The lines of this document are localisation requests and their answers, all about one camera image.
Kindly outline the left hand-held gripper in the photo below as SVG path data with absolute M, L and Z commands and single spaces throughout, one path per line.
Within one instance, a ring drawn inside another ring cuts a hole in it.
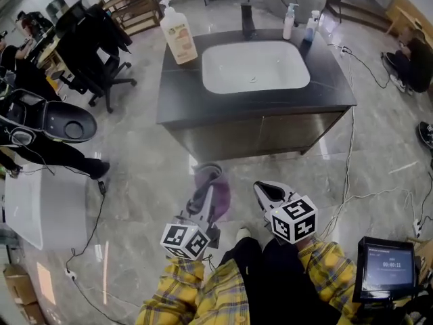
M 207 248 L 217 249 L 220 229 L 215 225 L 214 187 L 205 183 L 199 187 L 181 211 L 167 223 L 160 245 L 170 255 L 181 259 L 198 259 Z

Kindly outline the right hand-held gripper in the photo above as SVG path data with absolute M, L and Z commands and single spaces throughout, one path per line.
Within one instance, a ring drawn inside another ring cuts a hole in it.
M 256 181 L 253 190 L 261 209 L 271 210 L 269 222 L 275 237 L 295 244 L 316 232 L 318 208 L 308 196 L 289 202 L 295 191 L 276 181 Z M 272 205 L 281 203 L 284 204 L 272 209 Z

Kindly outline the purple cloth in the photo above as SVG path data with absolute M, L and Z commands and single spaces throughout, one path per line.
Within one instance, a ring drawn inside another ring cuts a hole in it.
M 210 183 L 214 187 L 212 220 L 217 221 L 228 211 L 231 202 L 229 182 L 223 169 L 216 163 L 208 162 L 194 166 L 193 171 L 196 189 L 205 183 Z

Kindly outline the dark vanity cabinet black top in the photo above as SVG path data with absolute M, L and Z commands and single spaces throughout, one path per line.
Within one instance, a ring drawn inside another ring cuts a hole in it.
M 249 40 L 241 31 L 229 31 L 199 35 L 194 41 L 198 50 L 195 60 L 178 65 L 170 53 L 164 55 L 156 122 L 166 130 L 291 114 L 342 112 L 342 118 L 357 103 L 346 77 L 320 35 L 309 43 L 297 30 L 286 41 L 279 29 L 259 29 Z M 284 41 L 297 47 L 309 70 L 310 83 L 302 89 L 226 95 L 208 91 L 202 82 L 204 51 L 216 45 L 253 41 Z

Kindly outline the white block cabinet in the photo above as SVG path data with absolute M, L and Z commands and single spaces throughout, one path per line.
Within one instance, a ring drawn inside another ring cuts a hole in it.
M 84 247 L 86 182 L 63 167 L 24 165 L 17 178 L 5 178 L 6 224 L 41 251 Z

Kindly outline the person's black trousers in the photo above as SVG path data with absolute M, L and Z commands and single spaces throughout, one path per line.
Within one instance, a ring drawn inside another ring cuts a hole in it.
M 234 260 L 246 287 L 251 325 L 336 325 L 341 313 L 322 301 L 293 244 L 261 248 L 242 238 L 220 262 Z

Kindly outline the person's yellow plaid shirt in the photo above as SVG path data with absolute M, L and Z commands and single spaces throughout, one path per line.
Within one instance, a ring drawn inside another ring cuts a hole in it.
M 189 325 L 251 325 L 244 280 L 233 259 L 214 270 L 199 290 Z

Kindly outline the black touchscreen display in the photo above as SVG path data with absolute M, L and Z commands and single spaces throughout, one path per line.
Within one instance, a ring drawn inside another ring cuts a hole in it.
M 412 243 L 365 236 L 357 252 L 354 302 L 391 302 L 415 293 L 417 273 Z

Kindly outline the black hard-shell backpack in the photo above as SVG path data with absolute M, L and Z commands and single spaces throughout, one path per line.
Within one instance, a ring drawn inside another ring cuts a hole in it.
M 97 122 L 83 108 L 17 89 L 0 98 L 0 132 L 16 146 L 29 146 L 42 135 L 77 144 L 93 138 Z

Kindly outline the black round tray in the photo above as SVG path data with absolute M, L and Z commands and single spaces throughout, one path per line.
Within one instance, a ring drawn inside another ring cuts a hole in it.
M 417 126 L 417 132 L 422 143 L 433 150 L 433 124 L 421 121 Z

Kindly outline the blue spray bottle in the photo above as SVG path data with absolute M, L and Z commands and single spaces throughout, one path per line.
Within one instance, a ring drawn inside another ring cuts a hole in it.
M 321 12 L 319 10 L 313 10 L 311 12 L 311 17 L 309 18 L 304 34 L 304 40 L 312 43 L 315 37 L 315 32 L 319 24 Z

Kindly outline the black faucet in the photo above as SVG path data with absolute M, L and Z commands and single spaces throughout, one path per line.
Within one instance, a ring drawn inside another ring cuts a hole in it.
M 252 6 L 249 3 L 241 4 L 242 33 L 245 39 L 252 39 L 255 34 L 255 25 L 252 19 Z

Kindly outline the black office chair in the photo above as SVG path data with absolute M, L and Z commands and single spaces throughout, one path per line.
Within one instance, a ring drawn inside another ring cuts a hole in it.
M 118 78 L 123 68 L 131 67 L 131 63 L 120 59 L 121 51 L 129 52 L 130 36 L 100 5 L 86 8 L 82 1 L 69 7 L 56 22 L 55 35 L 59 38 L 55 52 L 73 79 L 69 80 L 63 70 L 55 72 L 51 78 L 61 80 L 82 95 L 91 92 L 91 107 L 99 98 L 104 98 L 107 112 L 112 113 L 111 88 L 123 83 L 137 85 L 134 78 Z

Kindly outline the cardboard box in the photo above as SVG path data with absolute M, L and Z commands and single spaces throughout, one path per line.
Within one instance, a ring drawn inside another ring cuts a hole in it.
M 3 276 L 14 303 L 28 324 L 46 325 L 45 316 L 26 270 L 19 265 L 7 264 Z

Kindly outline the wooden shelf table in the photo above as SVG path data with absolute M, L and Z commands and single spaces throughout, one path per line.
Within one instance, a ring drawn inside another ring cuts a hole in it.
M 158 0 L 99 0 L 99 5 L 128 36 L 158 27 L 162 19 Z

